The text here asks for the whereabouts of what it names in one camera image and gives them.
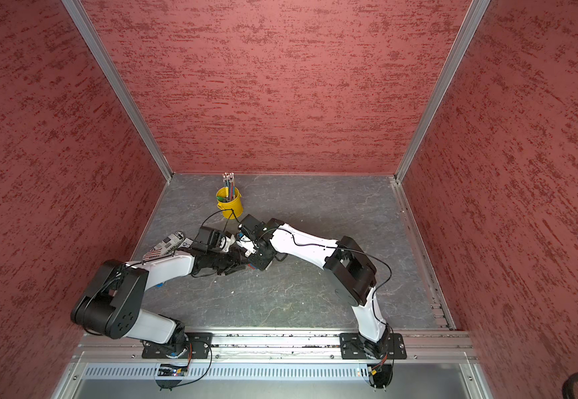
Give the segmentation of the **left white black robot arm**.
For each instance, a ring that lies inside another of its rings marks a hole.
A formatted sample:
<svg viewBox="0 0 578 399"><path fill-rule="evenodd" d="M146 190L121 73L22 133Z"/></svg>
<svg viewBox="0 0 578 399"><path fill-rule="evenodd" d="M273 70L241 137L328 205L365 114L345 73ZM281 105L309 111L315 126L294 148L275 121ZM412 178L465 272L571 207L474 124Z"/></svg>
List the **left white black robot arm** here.
<svg viewBox="0 0 578 399"><path fill-rule="evenodd" d="M227 253L177 250L134 264L108 260L98 269L71 312L71 320L93 335L129 337L163 347L177 356L187 345L184 324L142 309L145 292L159 284L212 269L232 274L249 261L238 249Z"/></svg>

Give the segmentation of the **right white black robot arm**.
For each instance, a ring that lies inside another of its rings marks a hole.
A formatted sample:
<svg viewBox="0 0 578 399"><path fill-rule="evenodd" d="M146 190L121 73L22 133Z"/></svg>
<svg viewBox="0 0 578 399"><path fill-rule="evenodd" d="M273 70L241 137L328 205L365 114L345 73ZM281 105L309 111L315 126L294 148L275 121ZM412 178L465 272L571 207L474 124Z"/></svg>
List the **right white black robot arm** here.
<svg viewBox="0 0 578 399"><path fill-rule="evenodd" d="M323 270L335 294L349 304L359 330L359 346L375 359L387 356L390 326L377 301L375 257L348 236L324 239L278 219L264 223L249 215L238 226L239 244L255 269L266 269L281 254L294 256Z"/></svg>

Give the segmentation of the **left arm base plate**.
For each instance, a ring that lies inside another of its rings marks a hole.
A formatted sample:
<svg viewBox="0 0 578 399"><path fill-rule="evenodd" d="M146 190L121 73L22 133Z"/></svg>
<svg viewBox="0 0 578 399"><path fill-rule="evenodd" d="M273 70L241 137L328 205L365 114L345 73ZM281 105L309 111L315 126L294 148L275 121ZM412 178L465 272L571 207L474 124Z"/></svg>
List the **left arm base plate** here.
<svg viewBox="0 0 578 399"><path fill-rule="evenodd" d="M158 344L142 341L142 359L164 359L185 361L190 359L209 359L213 334L210 332L186 332L182 344Z"/></svg>

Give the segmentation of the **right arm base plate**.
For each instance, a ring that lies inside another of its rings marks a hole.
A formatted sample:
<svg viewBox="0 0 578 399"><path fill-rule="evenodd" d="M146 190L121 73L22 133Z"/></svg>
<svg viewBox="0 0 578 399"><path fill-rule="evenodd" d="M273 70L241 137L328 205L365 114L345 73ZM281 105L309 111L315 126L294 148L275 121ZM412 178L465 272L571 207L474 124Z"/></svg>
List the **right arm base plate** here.
<svg viewBox="0 0 578 399"><path fill-rule="evenodd" d="M404 339L399 333L385 331L377 342L353 332L341 333L339 339L343 359L407 359Z"/></svg>

